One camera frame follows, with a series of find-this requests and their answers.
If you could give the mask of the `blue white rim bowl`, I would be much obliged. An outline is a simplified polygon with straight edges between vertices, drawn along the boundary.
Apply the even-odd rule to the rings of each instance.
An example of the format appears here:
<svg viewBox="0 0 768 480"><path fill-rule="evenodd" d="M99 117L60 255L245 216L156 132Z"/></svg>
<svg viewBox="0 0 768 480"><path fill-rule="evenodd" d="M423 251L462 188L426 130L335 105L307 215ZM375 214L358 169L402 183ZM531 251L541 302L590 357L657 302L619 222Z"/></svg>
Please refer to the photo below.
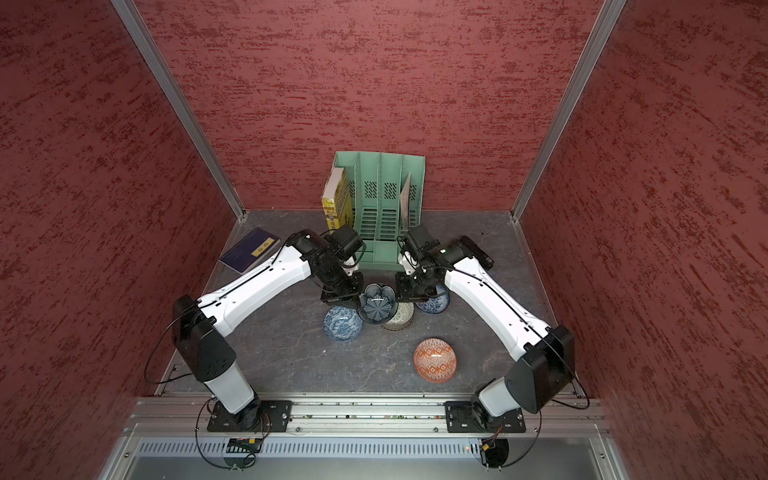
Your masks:
<svg viewBox="0 0 768 480"><path fill-rule="evenodd" d="M436 293L436 296L426 301L416 302L415 306L427 314L437 315L443 313L450 305L449 291L443 285L437 285Z"/></svg>

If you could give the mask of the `white green triangle bowl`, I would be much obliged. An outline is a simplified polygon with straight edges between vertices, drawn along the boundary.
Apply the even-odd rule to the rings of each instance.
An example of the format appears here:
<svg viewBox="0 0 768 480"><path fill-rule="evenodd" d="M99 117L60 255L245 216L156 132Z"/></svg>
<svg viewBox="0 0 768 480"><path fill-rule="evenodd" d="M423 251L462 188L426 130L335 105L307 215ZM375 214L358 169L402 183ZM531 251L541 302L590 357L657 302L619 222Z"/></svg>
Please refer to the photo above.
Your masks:
<svg viewBox="0 0 768 480"><path fill-rule="evenodd" d="M412 302L399 302L395 315L388 322L383 323L381 327L388 331L403 330L410 325L414 311L415 307Z"/></svg>

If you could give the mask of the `dark flower pattern bowl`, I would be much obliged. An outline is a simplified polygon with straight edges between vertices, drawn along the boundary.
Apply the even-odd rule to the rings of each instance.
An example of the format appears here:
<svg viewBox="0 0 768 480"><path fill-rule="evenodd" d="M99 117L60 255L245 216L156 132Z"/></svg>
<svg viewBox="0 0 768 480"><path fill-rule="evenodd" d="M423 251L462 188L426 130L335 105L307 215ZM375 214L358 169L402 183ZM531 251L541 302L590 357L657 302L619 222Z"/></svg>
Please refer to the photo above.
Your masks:
<svg viewBox="0 0 768 480"><path fill-rule="evenodd" d="M369 324L381 325L389 322L396 314L398 301L394 289L389 285L371 283L359 296L360 318Z"/></svg>

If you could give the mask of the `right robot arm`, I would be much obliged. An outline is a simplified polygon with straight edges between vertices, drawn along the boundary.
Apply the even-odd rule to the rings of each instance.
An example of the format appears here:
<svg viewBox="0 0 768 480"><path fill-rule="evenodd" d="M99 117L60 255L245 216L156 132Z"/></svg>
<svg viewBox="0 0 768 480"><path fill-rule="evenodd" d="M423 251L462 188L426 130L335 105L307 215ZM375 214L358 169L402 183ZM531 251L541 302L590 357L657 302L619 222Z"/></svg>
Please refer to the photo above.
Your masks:
<svg viewBox="0 0 768 480"><path fill-rule="evenodd" d="M513 360L508 373L473 395L470 412L478 427L488 431L518 410L536 414L578 380L574 334L550 326L507 293L489 274L493 259L473 240L462 236L442 244L418 227L398 243L404 271L395 276L397 299L425 301L443 286L475 311Z"/></svg>

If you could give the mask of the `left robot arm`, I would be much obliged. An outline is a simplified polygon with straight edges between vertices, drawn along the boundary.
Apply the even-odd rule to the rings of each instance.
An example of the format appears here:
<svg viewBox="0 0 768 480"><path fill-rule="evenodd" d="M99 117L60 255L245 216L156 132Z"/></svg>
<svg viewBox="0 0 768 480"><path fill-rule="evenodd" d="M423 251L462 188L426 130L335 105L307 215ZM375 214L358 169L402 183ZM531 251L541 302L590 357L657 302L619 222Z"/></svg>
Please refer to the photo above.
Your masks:
<svg viewBox="0 0 768 480"><path fill-rule="evenodd" d="M167 327L173 345L190 374L215 397L210 432L286 430L291 403L262 403L227 337L274 297L310 278L319 282L322 302L358 310L364 285L356 254L364 247L349 226L322 235L305 229L255 270L196 300L184 295L174 302Z"/></svg>

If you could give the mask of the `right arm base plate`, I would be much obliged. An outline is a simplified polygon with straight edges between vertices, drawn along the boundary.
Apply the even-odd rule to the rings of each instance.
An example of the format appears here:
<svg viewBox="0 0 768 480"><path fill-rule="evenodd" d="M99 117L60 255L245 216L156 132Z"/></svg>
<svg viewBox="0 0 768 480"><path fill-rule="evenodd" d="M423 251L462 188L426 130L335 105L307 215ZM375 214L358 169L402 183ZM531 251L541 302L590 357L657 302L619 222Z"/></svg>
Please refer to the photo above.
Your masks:
<svg viewBox="0 0 768 480"><path fill-rule="evenodd" d="M506 412L499 417L486 413L479 403L448 401L444 403L445 420L449 433L496 434L525 433L526 425L521 409Z"/></svg>

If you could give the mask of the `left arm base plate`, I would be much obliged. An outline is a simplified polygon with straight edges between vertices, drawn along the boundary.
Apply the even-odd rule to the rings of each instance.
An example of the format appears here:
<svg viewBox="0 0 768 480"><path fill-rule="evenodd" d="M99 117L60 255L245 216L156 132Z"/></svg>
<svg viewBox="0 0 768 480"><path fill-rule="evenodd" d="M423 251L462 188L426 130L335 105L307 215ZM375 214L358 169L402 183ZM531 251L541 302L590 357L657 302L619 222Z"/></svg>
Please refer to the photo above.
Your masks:
<svg viewBox="0 0 768 480"><path fill-rule="evenodd" d="M289 400L253 400L238 413L230 413L216 401L207 425L212 433L285 433L290 421Z"/></svg>

